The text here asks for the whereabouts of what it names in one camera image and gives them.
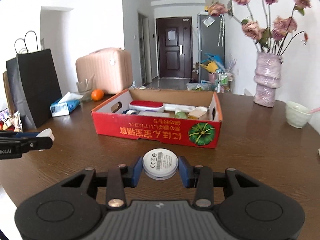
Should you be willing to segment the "white round disc device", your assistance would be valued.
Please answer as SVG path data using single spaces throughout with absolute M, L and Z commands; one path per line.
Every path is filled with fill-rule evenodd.
M 167 180 L 173 177 L 178 169 L 178 157 L 166 148 L 150 150 L 143 157 L 143 169 L 149 178 Z

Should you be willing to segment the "blue purple round lid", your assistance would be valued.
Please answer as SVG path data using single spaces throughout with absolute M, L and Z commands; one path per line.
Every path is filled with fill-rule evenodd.
M 139 111 L 135 109 L 128 109 L 122 112 L 122 114 L 126 114 L 126 115 L 137 115 L 138 113 Z

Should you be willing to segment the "green spray bottle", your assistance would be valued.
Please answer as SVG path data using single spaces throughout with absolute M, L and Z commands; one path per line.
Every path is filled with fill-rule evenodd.
M 184 111 L 182 111 L 181 109 L 177 108 L 175 109 L 175 118 L 178 119 L 187 119 L 187 113 L 185 113 Z

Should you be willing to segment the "red white lint brush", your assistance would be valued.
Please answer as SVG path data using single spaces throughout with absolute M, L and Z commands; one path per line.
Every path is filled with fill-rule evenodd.
M 171 103 L 143 101 L 143 100 L 134 100 L 129 103 L 129 109 L 132 109 L 132 110 L 152 111 L 152 112 L 161 112 L 161 113 L 164 111 L 174 112 L 176 110 L 189 113 L 195 108 L 196 108 L 195 106 L 177 105 L 177 104 L 171 104 Z

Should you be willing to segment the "white plastic bottle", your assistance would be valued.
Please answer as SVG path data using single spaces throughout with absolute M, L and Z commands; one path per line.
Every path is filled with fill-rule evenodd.
M 165 112 L 154 112 L 154 111 L 140 111 L 138 113 L 140 116 L 153 116 L 153 117 L 160 117 L 160 118 L 169 118 L 170 114 Z

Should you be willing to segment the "white ribbed cap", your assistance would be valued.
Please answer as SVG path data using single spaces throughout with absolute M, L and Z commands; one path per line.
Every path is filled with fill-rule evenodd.
M 55 137 L 51 128 L 47 128 L 36 136 L 37 149 L 39 151 L 49 150 L 53 146 Z

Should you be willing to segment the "red snack packages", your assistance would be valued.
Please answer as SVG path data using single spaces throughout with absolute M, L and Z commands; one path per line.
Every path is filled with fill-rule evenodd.
M 20 119 L 20 112 L 16 111 L 14 114 L 11 114 L 9 108 L 2 110 L 0 112 L 0 130 L 1 131 L 14 131 L 14 132 L 23 132 L 22 122 Z

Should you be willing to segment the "brown paper bag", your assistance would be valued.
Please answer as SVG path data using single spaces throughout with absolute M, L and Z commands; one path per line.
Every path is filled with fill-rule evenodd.
M 11 96 L 11 91 L 10 91 L 7 72 L 3 73 L 3 83 L 4 83 L 4 89 L 5 89 L 5 94 L 6 94 L 6 98 L 7 98 L 7 103 L 8 103 L 8 108 L 9 108 L 10 115 L 14 115 L 15 106 L 14 106 L 14 103 L 13 103 L 13 100 L 12 100 L 12 96 Z

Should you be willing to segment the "black paper bag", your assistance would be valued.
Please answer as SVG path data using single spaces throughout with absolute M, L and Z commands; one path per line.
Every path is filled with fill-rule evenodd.
M 62 97 L 50 49 L 16 53 L 6 62 L 14 107 L 24 129 L 36 129 L 48 121 L 50 106 Z

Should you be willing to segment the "clear glass cup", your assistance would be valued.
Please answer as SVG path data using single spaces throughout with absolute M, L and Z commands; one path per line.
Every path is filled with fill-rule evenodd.
M 86 102 L 91 100 L 91 94 L 94 86 L 94 79 L 86 79 L 85 81 L 76 83 L 78 93 L 82 96 L 81 102 Z

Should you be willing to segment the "red cardboard box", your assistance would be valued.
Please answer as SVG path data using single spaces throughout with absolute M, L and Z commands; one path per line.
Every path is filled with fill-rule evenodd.
M 199 120 L 170 115 L 141 116 L 125 114 L 133 101 L 153 101 L 195 107 L 207 107 Z M 126 139 L 146 139 L 164 144 L 216 148 L 223 121 L 216 92 L 170 89 L 126 89 L 91 111 L 97 134 Z

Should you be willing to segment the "pink suitcase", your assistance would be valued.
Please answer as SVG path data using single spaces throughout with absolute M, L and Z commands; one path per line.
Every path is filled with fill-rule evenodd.
M 118 94 L 133 83 L 131 54 L 121 48 L 105 48 L 76 60 L 79 81 L 94 77 L 94 84 L 106 94 Z

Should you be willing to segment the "pink ceramic vase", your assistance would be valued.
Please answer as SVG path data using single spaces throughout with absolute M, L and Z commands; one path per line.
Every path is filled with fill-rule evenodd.
M 276 89 L 281 87 L 281 65 L 282 59 L 278 55 L 257 52 L 254 103 L 268 108 L 274 106 Z

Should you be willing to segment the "dried pink roses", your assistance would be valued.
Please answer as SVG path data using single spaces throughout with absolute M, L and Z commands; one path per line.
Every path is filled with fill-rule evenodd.
M 206 11 L 210 16 L 218 17 L 227 14 L 235 19 L 236 22 L 241 25 L 244 35 L 253 40 L 258 52 L 282 57 L 291 43 L 288 42 L 288 44 L 285 44 L 289 35 L 291 35 L 291 39 L 294 39 L 297 35 L 303 34 L 303 43 L 306 44 L 308 42 L 308 35 L 305 31 L 297 32 L 298 25 L 293 15 L 294 12 L 298 12 L 304 16 L 305 9 L 311 8 L 311 0 L 293 0 L 294 5 L 291 16 L 287 18 L 277 16 L 274 20 L 271 18 L 271 5 L 278 3 L 278 0 L 261 0 L 266 20 L 265 27 L 262 27 L 253 17 L 253 13 L 249 7 L 250 1 L 251 0 L 231 0 L 231 2 L 247 8 L 249 16 L 243 20 L 238 19 L 231 8 L 228 8 L 220 2 L 212 2 L 211 5 L 206 7 Z

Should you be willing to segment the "dark brown door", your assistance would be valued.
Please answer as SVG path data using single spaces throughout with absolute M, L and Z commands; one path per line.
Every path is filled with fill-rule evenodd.
M 159 77 L 189 79 L 193 65 L 191 17 L 156 19 Z

